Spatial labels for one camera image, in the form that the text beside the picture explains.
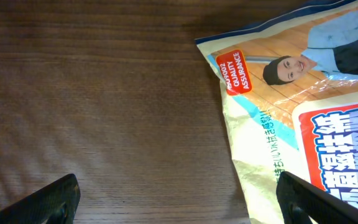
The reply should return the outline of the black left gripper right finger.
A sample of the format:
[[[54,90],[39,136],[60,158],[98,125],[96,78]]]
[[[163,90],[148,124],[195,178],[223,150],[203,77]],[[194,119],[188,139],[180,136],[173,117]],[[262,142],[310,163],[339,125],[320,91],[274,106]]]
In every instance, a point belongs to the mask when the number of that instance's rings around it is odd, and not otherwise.
[[[290,172],[280,174],[276,196],[285,224],[358,224],[358,209]]]

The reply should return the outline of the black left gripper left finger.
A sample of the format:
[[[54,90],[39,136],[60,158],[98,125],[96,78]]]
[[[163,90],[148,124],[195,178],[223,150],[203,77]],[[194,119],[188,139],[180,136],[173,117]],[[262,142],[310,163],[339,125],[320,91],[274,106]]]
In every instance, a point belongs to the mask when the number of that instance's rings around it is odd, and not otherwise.
[[[0,224],[73,224],[80,202],[75,174],[67,174],[0,211]]]

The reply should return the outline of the yellow snack bag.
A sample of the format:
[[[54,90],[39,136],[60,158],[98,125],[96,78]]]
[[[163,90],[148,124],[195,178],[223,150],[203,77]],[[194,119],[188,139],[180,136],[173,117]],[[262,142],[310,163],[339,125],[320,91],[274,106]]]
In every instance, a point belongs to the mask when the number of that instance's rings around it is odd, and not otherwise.
[[[221,81],[250,222],[283,223],[285,171],[358,209],[358,1],[308,1],[196,45]]]

